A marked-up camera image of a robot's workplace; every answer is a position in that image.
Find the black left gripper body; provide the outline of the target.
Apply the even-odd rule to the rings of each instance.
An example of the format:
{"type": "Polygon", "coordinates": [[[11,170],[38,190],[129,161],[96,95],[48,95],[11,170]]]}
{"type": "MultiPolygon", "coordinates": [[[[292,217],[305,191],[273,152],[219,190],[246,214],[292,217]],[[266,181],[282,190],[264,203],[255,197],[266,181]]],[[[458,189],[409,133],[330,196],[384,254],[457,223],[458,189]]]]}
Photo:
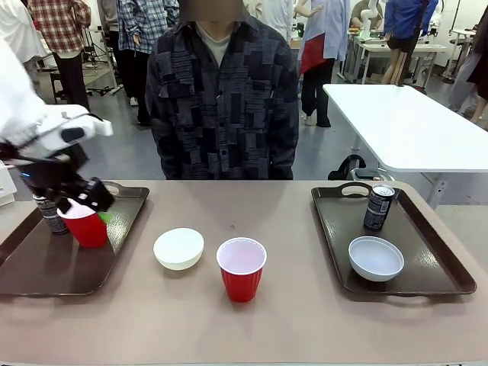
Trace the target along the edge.
{"type": "Polygon", "coordinates": [[[19,161],[14,166],[34,195],[59,201],[84,192],[87,182],[78,170],[87,161],[84,151],[60,151],[49,158],[19,161]]]}

